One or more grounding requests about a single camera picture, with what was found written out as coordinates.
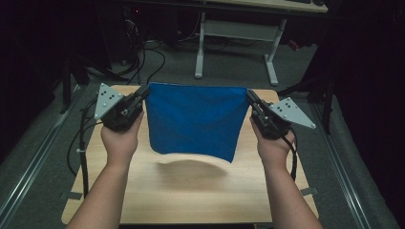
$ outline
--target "table leg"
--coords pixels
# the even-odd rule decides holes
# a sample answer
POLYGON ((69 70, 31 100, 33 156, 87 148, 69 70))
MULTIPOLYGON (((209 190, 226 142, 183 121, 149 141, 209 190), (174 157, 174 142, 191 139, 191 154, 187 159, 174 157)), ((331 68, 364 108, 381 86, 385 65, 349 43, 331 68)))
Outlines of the table leg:
POLYGON ((202 22, 200 25, 200 46, 197 53, 196 73, 195 78, 203 78, 203 39, 205 33, 205 12, 202 12, 202 22))
POLYGON ((283 35, 283 31, 286 26, 286 23, 287 23, 287 19, 283 19, 281 21, 280 26, 275 34, 273 46, 271 47, 270 54, 265 54, 265 61, 266 61, 266 66, 267 66, 267 71, 268 71, 268 77, 270 78, 270 84, 272 86, 278 85, 277 75, 276 75, 276 72, 274 71, 274 66, 273 66, 273 58, 277 51, 277 47, 280 43, 281 36, 283 35))

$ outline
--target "blue towel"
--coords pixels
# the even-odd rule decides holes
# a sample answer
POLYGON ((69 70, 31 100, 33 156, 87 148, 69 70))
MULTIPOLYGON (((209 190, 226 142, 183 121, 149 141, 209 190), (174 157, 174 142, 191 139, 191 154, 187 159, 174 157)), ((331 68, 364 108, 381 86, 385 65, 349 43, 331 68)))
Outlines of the blue towel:
POLYGON ((232 162, 248 108, 246 88, 158 83, 149 88, 146 110, 154 151, 232 162))

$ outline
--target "forearm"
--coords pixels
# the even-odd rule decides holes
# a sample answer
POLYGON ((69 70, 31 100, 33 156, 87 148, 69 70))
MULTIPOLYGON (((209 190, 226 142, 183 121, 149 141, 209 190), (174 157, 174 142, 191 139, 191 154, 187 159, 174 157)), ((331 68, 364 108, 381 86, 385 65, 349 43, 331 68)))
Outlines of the forearm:
POLYGON ((275 228, 322 228, 286 168, 265 165, 265 173, 275 228))
POLYGON ((118 228, 129 166, 106 165, 68 228, 118 228))

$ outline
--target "triangular metal plate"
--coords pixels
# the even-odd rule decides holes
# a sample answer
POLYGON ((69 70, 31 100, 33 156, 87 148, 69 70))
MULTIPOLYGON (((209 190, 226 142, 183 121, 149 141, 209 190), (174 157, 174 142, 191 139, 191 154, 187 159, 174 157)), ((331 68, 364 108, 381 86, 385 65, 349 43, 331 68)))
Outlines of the triangular metal plate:
POLYGON ((307 117, 307 115, 292 101, 291 98, 285 98, 280 102, 270 105, 270 109, 282 119, 297 123, 311 129, 316 125, 307 117))
POLYGON ((98 91, 95 119, 102 118, 108 113, 124 96, 106 84, 101 83, 98 91))

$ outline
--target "wooden tabletop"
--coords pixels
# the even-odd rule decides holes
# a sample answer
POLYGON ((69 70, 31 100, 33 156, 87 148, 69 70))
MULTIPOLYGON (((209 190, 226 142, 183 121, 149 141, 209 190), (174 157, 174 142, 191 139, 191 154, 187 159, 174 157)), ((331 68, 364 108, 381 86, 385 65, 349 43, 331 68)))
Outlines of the wooden tabletop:
POLYGON ((299 3, 288 0, 206 0, 206 2, 224 3, 232 5, 245 5, 250 7, 263 7, 279 10, 298 10, 306 12, 327 12, 328 8, 324 5, 318 7, 312 2, 299 3))
MULTIPOLYGON (((123 94, 136 86, 115 86, 123 94)), ((278 101, 277 93, 255 90, 267 102, 278 101)), ((257 139, 248 120, 239 136, 232 163, 212 156, 192 154, 161 155, 149 145, 147 112, 139 129, 139 145, 129 172, 122 209, 124 224, 171 223, 255 223, 271 222, 266 180, 256 150, 257 139)), ((100 125, 95 127, 87 148, 90 187, 106 163, 106 151, 100 139, 100 125)), ((292 156, 287 166, 291 168, 292 156)), ((298 160, 296 184, 308 188, 301 161, 298 160)), ((72 192, 82 193, 81 171, 72 192)), ((318 216, 311 195, 305 196, 318 216)), ((69 199, 62 215, 68 223, 81 200, 69 199)))

